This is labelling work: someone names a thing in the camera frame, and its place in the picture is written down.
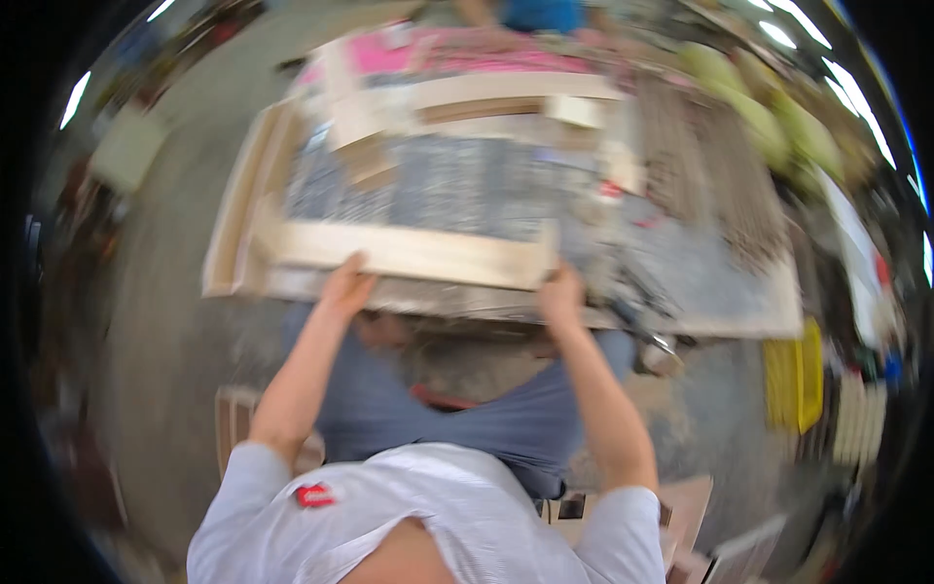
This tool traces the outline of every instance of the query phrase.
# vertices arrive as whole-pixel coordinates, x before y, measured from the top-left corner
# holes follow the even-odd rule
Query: concrete floor
[[[348,4],[294,2],[267,13],[209,53],[154,109],[172,133],[126,222],[112,275],[105,383],[92,410],[131,528],[179,565],[219,485],[215,391],[225,384],[262,389],[285,357],[278,331],[284,303],[200,298],[220,197],[251,120],[288,85],[274,64],[313,41]],[[432,21],[450,22],[449,8],[433,4]],[[529,366],[520,355],[494,359],[476,343],[447,341],[425,354],[434,363],[426,374],[432,385],[452,392],[504,391]],[[663,481],[714,477],[698,548],[709,551],[779,511],[800,511],[806,526],[819,498],[799,493],[815,498],[820,490],[811,487],[824,484],[826,473],[792,467],[787,439],[764,427],[758,343],[722,342],[686,361],[682,378],[638,392],[637,401]],[[596,475],[586,457],[574,466],[576,486],[591,485]],[[788,559],[804,536],[802,527],[783,552]],[[776,559],[775,570],[787,562]]]

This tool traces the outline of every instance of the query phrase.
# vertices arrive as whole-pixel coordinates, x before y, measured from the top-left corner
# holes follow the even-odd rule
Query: red object
[[[892,282],[888,277],[888,265],[878,251],[876,251],[875,264],[876,277],[879,279],[879,283],[882,284],[883,288],[890,286]]]
[[[623,190],[619,188],[619,185],[614,183],[612,180],[605,180],[600,183],[600,194],[602,196],[612,197],[618,199],[623,196]]]
[[[324,507],[337,503],[331,489],[324,483],[299,487],[295,490],[295,500],[302,507]]]
[[[658,220],[660,219],[661,219],[661,213],[658,213],[657,215],[653,215],[652,217],[649,217],[648,219],[643,219],[641,221],[633,221],[632,224],[635,225],[636,227],[651,228],[651,227],[655,227],[658,224]]]

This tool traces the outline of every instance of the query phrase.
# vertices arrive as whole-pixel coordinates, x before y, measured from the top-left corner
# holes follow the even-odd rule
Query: plywood
[[[266,262],[335,268],[355,251],[367,253],[364,271],[383,276],[538,290],[558,264],[558,231],[544,221],[539,239],[517,242],[449,232],[328,223],[282,221],[276,199],[263,197],[249,238]]]

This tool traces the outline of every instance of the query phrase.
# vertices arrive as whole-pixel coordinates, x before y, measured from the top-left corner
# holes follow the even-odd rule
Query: hand
[[[574,267],[561,260],[558,270],[538,291],[538,309],[552,333],[581,326],[584,283]]]
[[[483,42],[482,50],[487,52],[509,52],[517,50],[522,44],[522,36],[510,31],[504,26],[485,26],[480,38]]]
[[[321,291],[318,308],[339,318],[343,324],[350,323],[354,315],[366,306],[370,291],[376,284],[376,276],[360,273],[364,264],[366,254],[358,251],[331,272]]]

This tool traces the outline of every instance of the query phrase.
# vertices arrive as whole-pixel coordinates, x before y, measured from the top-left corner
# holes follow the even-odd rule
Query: pink sheet
[[[421,38],[439,35],[437,41],[456,35],[469,34],[472,29],[465,28],[420,28],[413,27],[409,33],[411,42],[396,50],[386,50],[383,43],[382,31],[373,31],[349,39],[350,53],[361,75],[374,73],[393,73],[405,69],[412,50]],[[560,57],[558,55],[542,52],[534,47],[531,38],[527,39],[529,48],[509,53],[509,61],[491,59],[487,61],[457,60],[446,62],[437,66],[438,70],[459,69],[469,71],[549,71],[563,70],[578,73],[591,73],[587,64],[580,59]],[[313,82],[318,77],[318,70],[313,62],[309,62],[298,78],[294,87],[301,87]]]

